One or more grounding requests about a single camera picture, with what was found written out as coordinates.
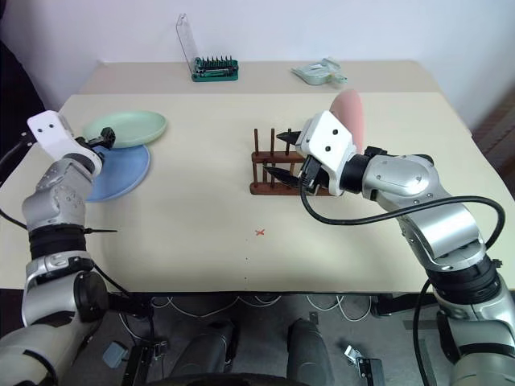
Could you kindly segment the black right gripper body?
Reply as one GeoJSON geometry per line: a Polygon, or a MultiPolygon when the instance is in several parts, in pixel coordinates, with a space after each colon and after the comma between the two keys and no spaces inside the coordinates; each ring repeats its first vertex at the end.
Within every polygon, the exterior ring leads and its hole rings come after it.
{"type": "Polygon", "coordinates": [[[311,155],[308,155],[299,173],[299,193],[316,194],[320,187],[319,173],[321,162],[311,155]]]}

